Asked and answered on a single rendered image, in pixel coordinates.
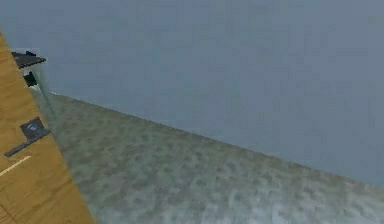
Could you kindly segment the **brown wooden room door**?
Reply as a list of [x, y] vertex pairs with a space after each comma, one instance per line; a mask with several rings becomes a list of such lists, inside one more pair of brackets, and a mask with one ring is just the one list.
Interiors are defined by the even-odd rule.
[[28, 85], [0, 33], [0, 224], [96, 224], [52, 133], [11, 157], [20, 126], [39, 117]]

